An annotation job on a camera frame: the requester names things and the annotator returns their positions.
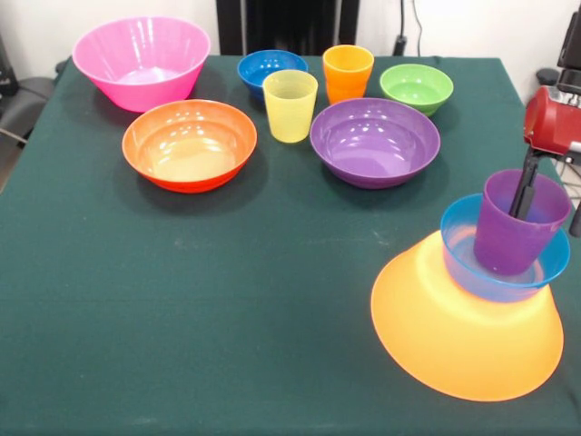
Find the yellow cup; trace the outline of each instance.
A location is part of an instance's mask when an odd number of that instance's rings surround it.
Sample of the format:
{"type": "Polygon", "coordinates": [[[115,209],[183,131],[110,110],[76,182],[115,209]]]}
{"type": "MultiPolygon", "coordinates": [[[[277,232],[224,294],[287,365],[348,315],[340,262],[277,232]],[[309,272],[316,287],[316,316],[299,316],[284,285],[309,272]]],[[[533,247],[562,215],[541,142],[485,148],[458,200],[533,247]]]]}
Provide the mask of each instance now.
{"type": "Polygon", "coordinates": [[[282,143],[297,143],[309,135],[319,84],[309,73],[281,70],[264,79],[264,102],[271,134],[282,143]]]}

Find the bowl rim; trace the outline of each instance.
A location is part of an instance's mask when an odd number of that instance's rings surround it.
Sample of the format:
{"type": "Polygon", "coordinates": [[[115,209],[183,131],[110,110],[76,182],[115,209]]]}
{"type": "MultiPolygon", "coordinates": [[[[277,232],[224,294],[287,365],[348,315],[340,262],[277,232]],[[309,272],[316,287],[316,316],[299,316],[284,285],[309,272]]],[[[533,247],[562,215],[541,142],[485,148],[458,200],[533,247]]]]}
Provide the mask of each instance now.
{"type": "Polygon", "coordinates": [[[338,171],[341,171],[344,174],[347,174],[347,175],[350,175],[350,176],[353,176],[353,177],[357,177],[357,178],[360,178],[360,179],[364,179],[364,180],[370,180],[370,181],[371,180],[392,180],[392,179],[396,179],[396,178],[400,178],[400,177],[406,177],[406,176],[409,176],[409,175],[413,175],[413,174],[419,173],[420,171],[424,170],[427,166],[429,166],[434,161],[434,159],[436,159],[436,157],[439,154],[440,147],[441,147],[441,138],[440,138],[440,134],[439,134],[438,128],[422,112],[420,112],[417,109],[414,109],[413,107],[410,107],[410,106],[408,106],[406,104],[403,104],[403,103],[400,103],[400,102],[396,102],[396,101],[393,101],[393,100],[386,100],[385,98],[377,98],[377,97],[351,98],[349,100],[343,100],[342,102],[338,102],[338,103],[332,104],[330,106],[327,106],[326,108],[324,108],[322,111],[320,111],[317,114],[317,116],[313,120],[312,124],[310,125],[309,139],[310,139],[310,146],[315,151],[315,154],[317,154],[317,156],[325,164],[330,165],[333,169],[336,169],[338,171]],[[315,146],[315,144],[313,142],[313,138],[312,138],[312,133],[313,133],[314,127],[317,125],[317,122],[320,119],[320,117],[323,116],[323,114],[327,113],[327,111],[332,110],[332,108],[334,108],[335,106],[340,106],[340,105],[349,104],[349,103],[355,103],[357,101],[365,101],[365,102],[371,102],[372,101],[372,102],[377,102],[377,103],[382,103],[382,104],[394,104],[394,105],[401,106],[402,108],[405,108],[405,110],[413,111],[414,113],[419,114],[421,117],[425,118],[426,121],[428,121],[428,125],[430,126],[429,128],[432,129],[436,133],[436,137],[438,138],[438,144],[437,144],[437,146],[435,148],[435,151],[434,151],[433,155],[431,155],[426,160],[425,163],[423,163],[420,167],[414,169],[413,171],[410,171],[410,172],[404,173],[404,174],[398,174],[398,175],[392,175],[392,176],[385,176],[385,177],[376,177],[376,176],[367,175],[367,174],[354,173],[352,171],[347,171],[347,170],[343,170],[342,168],[339,168],[332,161],[330,161],[325,156],[323,156],[323,154],[315,146]]]}
{"type": "Polygon", "coordinates": [[[206,99],[201,99],[201,98],[191,98],[191,99],[187,99],[187,100],[178,100],[175,102],[169,102],[166,104],[161,104],[159,106],[154,107],[153,109],[139,115],[137,118],[135,118],[125,129],[125,132],[123,133],[123,138],[121,140],[121,150],[123,153],[123,158],[125,159],[125,161],[140,175],[142,175],[143,177],[147,177],[149,179],[153,179],[153,180],[158,180],[161,182],[172,182],[172,183],[177,183],[177,184],[184,184],[184,183],[201,183],[201,182],[206,182],[209,180],[213,180],[215,178],[221,177],[227,173],[229,173],[232,170],[235,170],[236,168],[241,167],[242,165],[244,165],[252,156],[252,153],[254,153],[254,150],[256,150],[256,144],[258,142],[258,132],[256,130],[256,125],[254,124],[254,122],[252,121],[252,119],[243,111],[241,111],[240,109],[238,109],[235,106],[232,106],[231,104],[226,104],[223,102],[217,102],[215,100],[206,100],[206,99]],[[250,123],[250,126],[252,127],[252,138],[250,140],[251,143],[251,147],[250,150],[244,155],[244,157],[237,163],[235,164],[231,169],[229,169],[228,171],[224,172],[224,173],[220,173],[214,177],[210,177],[207,179],[201,179],[201,180],[180,180],[178,182],[175,181],[170,181],[167,179],[163,179],[160,177],[157,177],[153,174],[147,174],[145,173],[141,168],[139,168],[136,164],[134,164],[134,162],[129,159],[127,157],[127,151],[126,151],[126,138],[129,134],[129,131],[131,130],[131,128],[142,118],[144,118],[146,115],[151,115],[154,112],[157,112],[158,110],[162,110],[163,108],[167,107],[167,106],[171,106],[171,105],[178,105],[178,104],[188,104],[190,102],[195,102],[195,103],[203,103],[203,104],[211,104],[214,106],[218,106],[218,107],[222,107],[222,108],[227,108],[228,110],[233,110],[234,112],[238,112],[241,115],[243,115],[243,119],[245,121],[248,121],[250,123]]]}
{"type": "Polygon", "coordinates": [[[518,289],[541,288],[541,287],[545,286],[546,284],[548,284],[549,282],[553,281],[556,277],[558,277],[565,270],[565,268],[569,265],[569,262],[571,260],[571,244],[569,243],[569,240],[566,237],[565,231],[560,227],[556,231],[554,237],[557,238],[557,236],[558,236],[558,237],[562,238],[566,243],[565,261],[563,262],[563,266],[561,266],[557,272],[551,274],[549,277],[546,277],[542,281],[539,281],[539,282],[530,282],[530,283],[504,282],[502,280],[496,279],[494,277],[490,277],[488,275],[483,274],[482,272],[478,272],[478,271],[474,270],[469,265],[467,265],[464,261],[459,259],[456,256],[456,254],[454,253],[454,251],[451,249],[451,247],[448,245],[447,239],[444,237],[444,231],[443,231],[444,220],[446,219],[446,217],[448,216],[450,211],[455,206],[458,206],[458,204],[463,203],[463,202],[476,202],[476,203],[478,203],[478,207],[479,207],[482,204],[483,198],[484,198],[484,195],[482,193],[473,193],[471,195],[465,195],[464,197],[460,197],[454,203],[450,204],[446,208],[444,213],[442,214],[442,217],[439,221],[439,230],[441,233],[440,236],[442,238],[442,241],[444,243],[444,247],[445,247],[446,251],[454,258],[455,262],[459,263],[464,269],[470,271],[470,273],[474,274],[479,280],[483,280],[485,282],[490,282],[490,283],[493,283],[493,284],[498,285],[498,286],[504,286],[504,287],[509,287],[509,288],[518,288],[518,289]]]}
{"type": "Polygon", "coordinates": [[[300,69],[300,68],[283,68],[283,70],[298,70],[298,71],[304,71],[305,73],[308,73],[309,72],[309,64],[307,63],[307,61],[305,61],[301,56],[299,56],[296,53],[289,52],[288,50],[278,50],[278,49],[258,50],[256,52],[248,53],[247,55],[245,55],[238,62],[238,65],[236,65],[236,72],[238,73],[238,76],[241,78],[241,80],[245,84],[248,84],[250,86],[257,86],[259,88],[262,88],[262,84],[256,84],[256,83],[251,82],[250,80],[246,79],[246,77],[244,77],[244,75],[241,73],[241,66],[242,66],[242,63],[245,60],[250,59],[251,57],[254,57],[255,55],[261,55],[261,54],[264,54],[264,53],[274,53],[274,52],[276,52],[276,53],[284,53],[286,55],[292,55],[292,57],[294,57],[295,59],[298,59],[302,63],[302,66],[304,67],[304,70],[303,69],[300,69]]]}
{"type": "Polygon", "coordinates": [[[383,71],[383,73],[381,73],[381,76],[379,77],[379,87],[381,88],[381,91],[383,91],[383,93],[387,97],[389,97],[389,98],[391,98],[391,99],[393,99],[393,100],[395,100],[397,102],[402,102],[404,104],[413,104],[416,107],[428,107],[428,106],[433,106],[435,104],[443,104],[444,102],[446,102],[450,98],[450,96],[452,94],[454,94],[454,81],[451,79],[451,77],[449,75],[447,75],[446,73],[444,73],[442,70],[440,70],[440,69],[438,69],[438,68],[436,68],[434,66],[424,65],[424,64],[411,64],[411,63],[407,63],[407,64],[397,64],[397,65],[393,65],[393,66],[391,66],[389,68],[386,68],[383,71]],[[402,100],[399,97],[397,97],[397,96],[393,95],[392,93],[390,93],[389,90],[388,90],[388,88],[387,88],[387,86],[385,86],[383,84],[384,77],[388,73],[392,73],[394,70],[399,70],[399,69],[402,69],[402,68],[409,68],[411,66],[420,67],[420,68],[423,68],[423,69],[432,71],[432,72],[434,72],[434,73],[436,73],[436,74],[438,74],[440,76],[443,76],[445,78],[445,80],[450,85],[449,92],[446,93],[444,95],[444,97],[442,97],[442,98],[440,98],[438,100],[435,100],[432,103],[416,103],[416,102],[413,102],[413,101],[410,101],[410,100],[402,100]]]}
{"type": "Polygon", "coordinates": [[[110,20],[110,21],[106,21],[104,23],[101,23],[100,25],[97,25],[95,27],[93,27],[92,29],[90,29],[89,31],[85,32],[84,34],[82,34],[74,43],[73,46],[73,54],[72,54],[72,58],[73,58],[73,63],[74,66],[76,66],[78,68],[78,70],[83,73],[84,75],[86,75],[87,77],[89,77],[92,80],[96,80],[100,83],[103,84],[115,84],[115,85],[119,85],[119,86],[147,86],[150,84],[163,84],[163,83],[167,83],[167,82],[171,82],[173,80],[179,79],[181,77],[184,77],[187,74],[190,74],[191,72],[195,71],[197,68],[199,68],[201,65],[203,65],[203,63],[206,61],[206,59],[208,58],[208,55],[210,54],[210,50],[212,49],[212,41],[210,39],[210,36],[208,35],[208,33],[203,29],[203,27],[192,23],[191,21],[188,20],[184,20],[182,18],[177,18],[175,16],[168,16],[168,15],[132,15],[132,16],[126,16],[123,18],[116,18],[114,20],[110,20]],[[81,42],[90,34],[92,34],[93,32],[96,32],[98,30],[102,30],[103,28],[109,26],[109,25],[114,25],[117,23],[122,23],[124,21],[135,21],[135,20],[156,20],[156,19],[162,19],[162,20],[172,20],[174,22],[180,22],[183,23],[185,25],[189,25],[191,27],[196,28],[197,30],[201,31],[202,36],[203,36],[203,40],[206,42],[206,48],[205,48],[205,53],[204,55],[201,57],[200,61],[197,62],[194,66],[191,66],[190,68],[188,68],[186,71],[181,72],[179,74],[177,74],[176,76],[170,78],[170,79],[166,79],[166,80],[158,80],[158,81],[151,81],[151,82],[144,82],[144,83],[140,83],[140,84],[120,84],[119,82],[116,82],[114,80],[111,79],[107,79],[107,78],[102,78],[99,77],[95,74],[89,73],[88,71],[86,71],[86,69],[82,68],[79,65],[78,62],[78,48],[79,45],[81,44],[81,42]]]}

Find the robotic arm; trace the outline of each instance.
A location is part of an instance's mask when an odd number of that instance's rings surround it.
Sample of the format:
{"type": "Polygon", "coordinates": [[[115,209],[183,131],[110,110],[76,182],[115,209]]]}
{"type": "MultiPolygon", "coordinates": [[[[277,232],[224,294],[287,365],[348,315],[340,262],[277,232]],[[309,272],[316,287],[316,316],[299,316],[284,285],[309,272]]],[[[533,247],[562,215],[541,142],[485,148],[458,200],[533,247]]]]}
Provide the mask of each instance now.
{"type": "MultiPolygon", "coordinates": [[[[581,7],[571,18],[558,59],[563,70],[555,86],[541,86],[527,105],[525,142],[529,145],[510,215],[526,219],[542,157],[581,164],[581,7]]],[[[569,232],[581,236],[581,207],[569,232]]]]}

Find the green bowl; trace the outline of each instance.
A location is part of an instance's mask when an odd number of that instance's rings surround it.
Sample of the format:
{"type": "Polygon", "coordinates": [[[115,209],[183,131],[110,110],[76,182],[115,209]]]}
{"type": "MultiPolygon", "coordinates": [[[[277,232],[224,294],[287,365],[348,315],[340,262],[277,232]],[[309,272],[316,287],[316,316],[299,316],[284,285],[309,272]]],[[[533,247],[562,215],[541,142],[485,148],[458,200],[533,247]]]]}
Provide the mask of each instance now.
{"type": "Polygon", "coordinates": [[[383,94],[427,116],[433,115],[454,91],[454,83],[437,68],[401,64],[383,72],[379,79],[383,94]]]}

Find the bowl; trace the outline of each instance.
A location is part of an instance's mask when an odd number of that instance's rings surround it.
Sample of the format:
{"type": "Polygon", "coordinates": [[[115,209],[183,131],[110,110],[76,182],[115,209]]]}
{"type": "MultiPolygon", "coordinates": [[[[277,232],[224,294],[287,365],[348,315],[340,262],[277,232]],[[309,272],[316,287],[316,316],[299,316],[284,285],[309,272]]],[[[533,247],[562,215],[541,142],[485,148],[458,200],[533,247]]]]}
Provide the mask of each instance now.
{"type": "Polygon", "coordinates": [[[210,37],[166,16],[100,25],[74,46],[73,61],[111,101],[132,112],[186,98],[210,52],[210,37]]]}
{"type": "Polygon", "coordinates": [[[177,193],[221,186],[246,164],[256,128],[239,109],[210,100],[156,107],[133,121],[123,136],[123,156],[143,177],[177,193]]]}
{"type": "Polygon", "coordinates": [[[261,50],[250,53],[238,63],[238,76],[251,95],[264,101],[262,82],[270,73],[280,70],[309,71],[307,62],[300,56],[284,50],[261,50]]]}
{"type": "Polygon", "coordinates": [[[563,352],[551,287],[522,302],[484,300],[452,280],[443,250],[433,232],[379,273],[371,319],[389,355],[430,388],[465,400],[511,400],[542,385],[563,352]]]}
{"type": "Polygon", "coordinates": [[[424,114],[383,98],[327,107],[311,126],[310,142],[332,173],[364,189],[407,182],[440,147],[438,129],[424,114]]]}
{"type": "Polygon", "coordinates": [[[458,285],[492,302],[518,302],[535,295],[565,270],[570,247],[563,229],[559,229],[533,264],[521,274],[494,274],[480,265],[474,255],[474,241],[481,204],[481,193],[461,198],[448,207],[440,222],[444,263],[458,285]]]}
{"type": "Polygon", "coordinates": [[[383,72],[379,79],[383,94],[407,104],[427,116],[433,115],[454,91],[454,83],[437,68],[400,64],[383,72]]]}

